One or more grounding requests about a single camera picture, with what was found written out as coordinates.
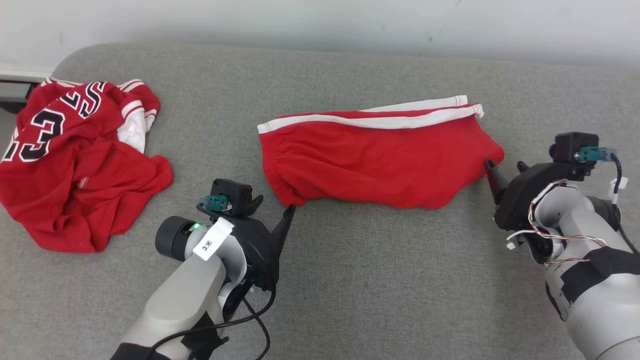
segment white wall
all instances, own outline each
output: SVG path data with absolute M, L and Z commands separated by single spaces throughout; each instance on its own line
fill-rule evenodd
M 639 0 L 0 0 L 0 74 L 150 40 L 640 64 L 639 37 Z

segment white floor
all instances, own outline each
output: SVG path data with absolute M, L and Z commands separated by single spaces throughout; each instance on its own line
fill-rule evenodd
M 0 152 L 4 153 L 6 144 L 11 140 L 13 129 L 15 129 L 15 115 L 0 109 Z

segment red jersey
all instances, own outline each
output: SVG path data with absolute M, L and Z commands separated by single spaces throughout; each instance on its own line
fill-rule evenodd
M 173 182 L 167 159 L 118 139 L 144 127 L 143 142 L 159 105 L 139 80 L 45 80 L 18 114 L 0 162 L 0 202 L 43 249 L 104 250 Z

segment gray fabric surface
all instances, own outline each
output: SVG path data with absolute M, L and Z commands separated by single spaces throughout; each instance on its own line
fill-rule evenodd
M 284 208 L 262 173 L 255 126 L 288 113 L 467 94 L 484 106 L 481 125 L 503 146 L 507 176 L 517 160 L 548 161 L 557 133 L 597 133 L 620 152 L 631 179 L 624 224 L 633 238 L 640 233 L 640 76 L 626 71 L 128 44 L 81 50 L 54 75 L 143 79 L 162 103 L 146 153 L 167 157 L 175 182 L 100 254 L 41 250 L 2 210 L 3 359 L 108 359 L 179 265 L 156 252 L 158 225 L 170 215 L 205 220 L 194 201 L 215 177 L 264 194 L 255 217 L 275 226 Z M 599 166 L 583 189 L 605 197 L 614 172 Z M 335 200 L 298 208 L 264 316 L 268 358 L 581 359 L 547 300 L 543 268 L 526 251 L 508 252 L 492 214 L 484 180 L 438 211 Z M 268 293 L 248 298 L 259 308 Z M 264 346 L 255 322 L 226 334 L 215 359 L 253 359 Z

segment white label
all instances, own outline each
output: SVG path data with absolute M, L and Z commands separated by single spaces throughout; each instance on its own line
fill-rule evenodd
M 218 218 L 218 221 L 204 234 L 204 237 L 198 245 L 193 248 L 193 253 L 200 256 L 204 261 L 209 260 L 209 258 L 218 251 L 218 248 L 227 236 L 231 235 L 233 228 L 234 225 L 229 221 Z

